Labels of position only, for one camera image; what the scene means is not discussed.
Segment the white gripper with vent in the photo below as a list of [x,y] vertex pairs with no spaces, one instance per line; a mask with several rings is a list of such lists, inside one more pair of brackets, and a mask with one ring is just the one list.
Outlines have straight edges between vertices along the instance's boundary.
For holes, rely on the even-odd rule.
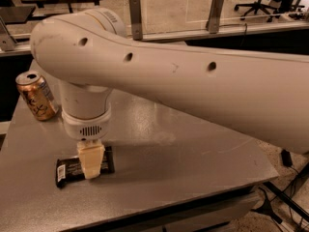
[[69,137],[77,143],[78,158],[86,179],[100,175],[101,163],[105,148],[100,138],[106,136],[111,118],[111,106],[97,118],[79,119],[62,109],[63,125]]

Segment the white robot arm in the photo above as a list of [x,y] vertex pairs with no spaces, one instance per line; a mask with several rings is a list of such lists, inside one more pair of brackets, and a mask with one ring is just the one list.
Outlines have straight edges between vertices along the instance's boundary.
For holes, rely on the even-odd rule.
[[126,37],[105,8],[58,14],[30,37],[38,65],[60,81],[67,134],[107,128],[112,90],[136,95],[300,155],[309,153],[309,60],[305,56]]

